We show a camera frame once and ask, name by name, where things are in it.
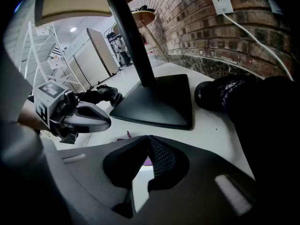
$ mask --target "white cable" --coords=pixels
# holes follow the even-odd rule
[[[238,23],[236,23],[234,20],[232,20],[231,18],[229,18],[227,15],[225,15],[224,11],[222,11],[222,14],[224,15],[225,18],[227,18],[229,21],[231,21],[233,24],[237,25],[240,29],[243,29],[255,42],[257,42],[260,46],[262,46],[264,49],[266,49],[273,57],[275,57],[278,62],[280,63],[280,65],[283,67],[283,69],[286,71],[288,77],[293,81],[293,78],[289,72],[289,70],[286,68],[285,64],[283,63],[283,61],[267,46],[265,46],[264,44],[262,44],[260,41],[258,41],[256,39],[256,37],[254,37],[251,32],[249,32],[247,29],[243,28],[241,25],[239,25]]]

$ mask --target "wall outlet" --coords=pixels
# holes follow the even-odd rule
[[[222,10],[224,10],[224,13],[233,13],[233,7],[230,0],[212,0],[212,2],[215,6],[217,15],[222,14]]]

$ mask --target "marble baseboard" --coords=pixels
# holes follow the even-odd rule
[[[164,60],[161,55],[156,55],[155,57],[157,59]],[[244,69],[208,58],[169,54],[168,59],[174,64],[197,71],[213,79],[228,75],[248,75],[256,78],[257,80],[261,80],[261,78]]]

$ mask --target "wooden table leg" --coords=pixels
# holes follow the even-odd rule
[[[163,54],[163,56],[165,57],[166,61],[168,62],[169,60],[167,59],[167,56],[165,55],[163,49],[161,48],[161,46],[158,44],[157,40],[155,39],[155,37],[153,36],[152,32],[147,28],[147,26],[144,24],[143,21],[139,21],[143,27],[146,29],[146,31],[148,32],[148,34],[150,35],[150,37],[152,38],[152,40],[155,42],[156,46],[158,47],[158,49],[160,50],[160,52]]]

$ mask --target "shoe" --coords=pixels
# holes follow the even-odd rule
[[[230,75],[214,81],[200,83],[194,93],[196,104],[210,111],[225,111],[227,97],[240,85],[253,82],[253,78],[245,75]]]
[[[123,98],[122,94],[118,92],[118,89],[107,85],[98,86],[97,92],[101,95],[102,101],[109,101],[113,107],[116,107]]]

